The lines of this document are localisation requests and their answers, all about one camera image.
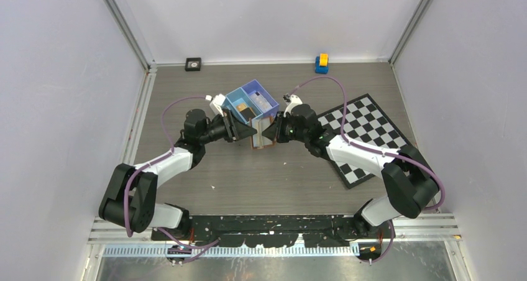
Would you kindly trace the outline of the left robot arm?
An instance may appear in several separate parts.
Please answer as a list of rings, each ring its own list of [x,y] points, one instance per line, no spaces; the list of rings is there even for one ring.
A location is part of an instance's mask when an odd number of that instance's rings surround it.
[[[99,206],[101,219],[126,229],[128,234],[147,228],[166,228],[176,240],[185,239],[191,224],[185,209],[157,203],[157,190],[165,182],[195,168],[206,153],[206,144],[235,142],[257,133],[228,109],[212,119],[201,109],[186,114],[180,138],[165,154],[142,164],[119,164],[114,169]]]

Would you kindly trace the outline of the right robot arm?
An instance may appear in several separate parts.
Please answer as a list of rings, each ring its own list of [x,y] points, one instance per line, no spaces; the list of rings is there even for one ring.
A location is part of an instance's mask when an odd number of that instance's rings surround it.
[[[308,104],[279,112],[262,136],[278,143],[298,141],[315,157],[353,165],[380,178],[385,195],[366,202],[352,218],[353,230],[372,237],[384,223],[416,218],[442,190],[438,177],[412,145],[386,149],[336,134],[323,127]]]

